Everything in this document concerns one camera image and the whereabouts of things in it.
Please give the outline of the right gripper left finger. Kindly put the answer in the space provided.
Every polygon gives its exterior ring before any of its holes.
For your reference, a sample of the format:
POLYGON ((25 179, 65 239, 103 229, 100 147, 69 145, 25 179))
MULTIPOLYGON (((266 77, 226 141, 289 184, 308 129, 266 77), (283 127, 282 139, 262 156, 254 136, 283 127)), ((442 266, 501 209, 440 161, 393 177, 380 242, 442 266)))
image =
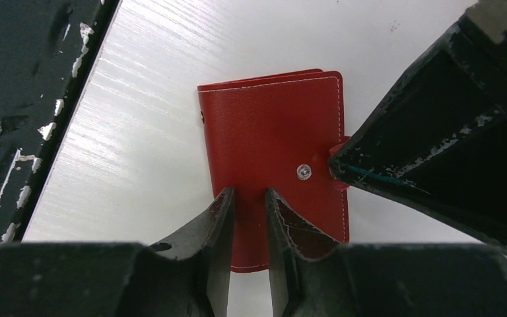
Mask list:
POLYGON ((0 316, 226 316, 234 198, 150 246, 0 244, 0 316))

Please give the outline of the red card holder wallet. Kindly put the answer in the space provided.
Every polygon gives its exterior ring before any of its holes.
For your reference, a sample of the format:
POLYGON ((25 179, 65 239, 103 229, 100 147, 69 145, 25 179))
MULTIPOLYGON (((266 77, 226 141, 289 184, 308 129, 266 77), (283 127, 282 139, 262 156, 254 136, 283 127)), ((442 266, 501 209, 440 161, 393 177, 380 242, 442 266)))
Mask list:
POLYGON ((347 194, 328 160, 346 142, 343 78, 306 69, 199 85, 213 193, 233 187, 231 270, 266 270, 265 191, 277 190, 305 219, 349 240, 347 194))

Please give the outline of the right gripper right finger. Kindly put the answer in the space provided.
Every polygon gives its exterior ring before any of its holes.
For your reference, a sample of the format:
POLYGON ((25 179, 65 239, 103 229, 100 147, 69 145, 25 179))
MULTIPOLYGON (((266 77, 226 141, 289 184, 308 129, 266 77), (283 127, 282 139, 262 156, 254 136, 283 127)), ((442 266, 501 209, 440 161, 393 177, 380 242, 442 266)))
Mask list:
POLYGON ((507 259, 484 244, 347 244, 265 192, 275 316, 507 316, 507 259))

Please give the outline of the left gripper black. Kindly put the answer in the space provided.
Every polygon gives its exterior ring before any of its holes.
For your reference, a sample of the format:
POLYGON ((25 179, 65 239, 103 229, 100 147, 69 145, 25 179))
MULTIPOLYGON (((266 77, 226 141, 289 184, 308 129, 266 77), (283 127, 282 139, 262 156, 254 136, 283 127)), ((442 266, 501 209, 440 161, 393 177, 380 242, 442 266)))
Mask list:
POLYGON ((467 8, 329 166, 507 255, 507 1, 467 8))

